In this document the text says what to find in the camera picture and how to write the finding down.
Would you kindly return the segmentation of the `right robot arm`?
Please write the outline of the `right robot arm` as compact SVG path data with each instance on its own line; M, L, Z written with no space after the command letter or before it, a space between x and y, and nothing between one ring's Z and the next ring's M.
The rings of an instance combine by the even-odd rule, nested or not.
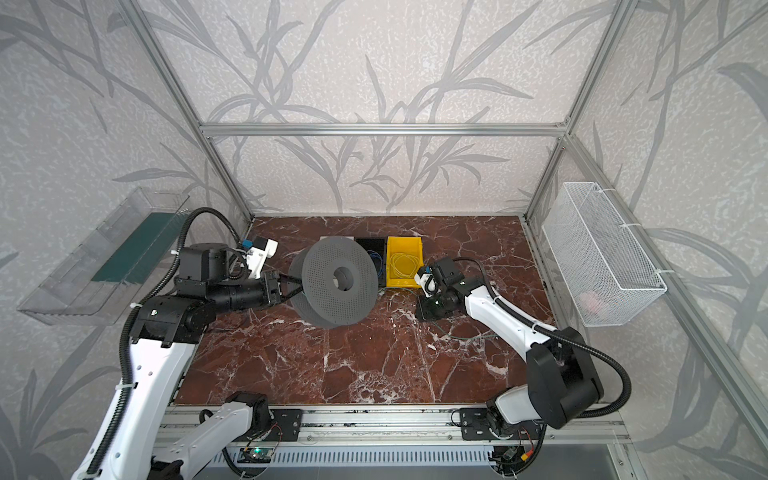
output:
M414 275L423 294L417 318L435 322L464 313L488 327L524 359L526 384L487 402L486 422L500 439L521 423L537 422L559 429L585 413L604 395L592 356L576 345L571 329L547 326L500 296L486 278L467 278L445 257L422 266Z

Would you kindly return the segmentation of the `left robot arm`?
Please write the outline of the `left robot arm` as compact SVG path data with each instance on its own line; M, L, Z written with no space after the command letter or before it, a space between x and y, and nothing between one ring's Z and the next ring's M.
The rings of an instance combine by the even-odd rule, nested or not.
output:
M266 271L274 240L179 247L170 280L176 292L132 307L119 345L121 381L76 479L192 479L230 443L269 436L277 423L265 395L236 392L171 446L154 445L174 394L208 326L224 313L269 308L287 300L281 287L297 277Z

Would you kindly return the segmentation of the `grey perforated spool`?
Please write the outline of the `grey perforated spool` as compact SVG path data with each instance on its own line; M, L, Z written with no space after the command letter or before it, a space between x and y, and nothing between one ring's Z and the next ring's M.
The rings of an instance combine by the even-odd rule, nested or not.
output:
M315 327L355 325L373 310L378 277L367 251L347 237L325 237L293 259L289 274L301 280L302 291L290 304Z

